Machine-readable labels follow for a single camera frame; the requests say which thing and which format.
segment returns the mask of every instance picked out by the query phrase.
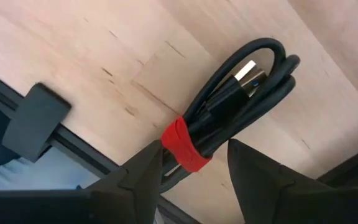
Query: black usb cable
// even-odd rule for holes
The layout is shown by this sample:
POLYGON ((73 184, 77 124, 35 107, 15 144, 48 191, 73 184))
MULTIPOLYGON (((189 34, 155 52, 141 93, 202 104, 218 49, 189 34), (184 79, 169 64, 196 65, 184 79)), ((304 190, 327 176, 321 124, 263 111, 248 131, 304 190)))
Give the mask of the black usb cable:
MULTIPOLYGON (((203 157, 211 157, 221 144, 284 99, 295 86, 291 73, 299 63, 297 55, 286 57, 284 46, 271 38, 253 40, 232 54, 207 81, 183 115, 198 152, 203 157), (230 75, 219 85, 238 63, 259 49, 270 49, 274 53, 269 75, 255 69, 251 62, 243 68, 246 71, 230 75)), ((171 189, 188 175, 190 173, 165 150, 160 192, 171 189)))

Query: black bracket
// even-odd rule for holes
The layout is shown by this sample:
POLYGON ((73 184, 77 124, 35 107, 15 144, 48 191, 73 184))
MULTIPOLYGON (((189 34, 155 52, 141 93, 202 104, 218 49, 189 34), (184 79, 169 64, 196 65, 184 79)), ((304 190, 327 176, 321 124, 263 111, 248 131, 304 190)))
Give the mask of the black bracket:
MULTIPOLYGON (((15 110, 19 107, 24 100, 23 96, 18 94, 12 88, 0 81, 0 111, 3 112, 8 118, 13 118, 15 110)), ((50 144, 59 150, 62 150, 65 154, 70 155, 75 161, 85 166, 87 169, 92 170, 99 177, 103 178, 110 172, 117 172, 119 166, 112 160, 101 154, 94 147, 90 146, 84 140, 79 138, 76 134, 72 133, 69 129, 60 124, 56 130, 50 136, 48 140, 50 144)), ((199 223, 197 220, 180 210, 176 205, 169 202, 161 195, 158 198, 158 209, 163 215, 165 220, 175 223, 199 223)))
POLYGON ((2 144, 35 162, 45 150, 53 130, 66 117, 71 105, 41 83, 35 84, 16 109, 2 144))
POLYGON ((162 146, 153 141, 117 172, 89 186, 95 215, 114 223, 153 223, 162 176, 162 146))

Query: red cable tie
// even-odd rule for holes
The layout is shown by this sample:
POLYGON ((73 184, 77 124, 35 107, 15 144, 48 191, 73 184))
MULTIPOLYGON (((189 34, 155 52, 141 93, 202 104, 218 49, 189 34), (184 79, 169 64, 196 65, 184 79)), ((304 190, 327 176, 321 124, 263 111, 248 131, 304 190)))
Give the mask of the red cable tie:
POLYGON ((212 157, 204 158, 194 147, 183 117, 172 122, 161 136, 162 145, 188 172, 198 172, 212 157))

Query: black clamp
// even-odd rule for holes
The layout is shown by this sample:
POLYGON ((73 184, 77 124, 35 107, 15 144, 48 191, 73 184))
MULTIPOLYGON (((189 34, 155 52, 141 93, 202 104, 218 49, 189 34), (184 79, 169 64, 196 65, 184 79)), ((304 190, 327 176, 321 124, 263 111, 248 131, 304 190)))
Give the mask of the black clamp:
POLYGON ((90 204, 101 223, 153 223, 160 195, 162 149, 160 141, 153 141, 117 172, 85 189, 92 192, 90 204))
POLYGON ((35 84, 16 109, 2 145, 35 162, 45 150, 53 130, 66 117, 71 105, 41 83, 35 84))

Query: plywood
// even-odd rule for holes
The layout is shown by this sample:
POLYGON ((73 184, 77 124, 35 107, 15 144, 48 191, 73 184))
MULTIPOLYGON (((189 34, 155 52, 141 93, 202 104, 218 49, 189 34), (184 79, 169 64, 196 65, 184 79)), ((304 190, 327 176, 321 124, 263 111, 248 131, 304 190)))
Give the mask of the plywood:
MULTIPOLYGON (((358 1, 0 0, 0 79, 22 95, 44 82, 73 105, 65 125, 122 164, 258 37, 301 57, 297 86, 236 137, 310 177, 358 153, 358 1)), ((269 69, 269 52, 253 58, 269 69)), ((243 222, 224 146, 164 196, 243 222)))

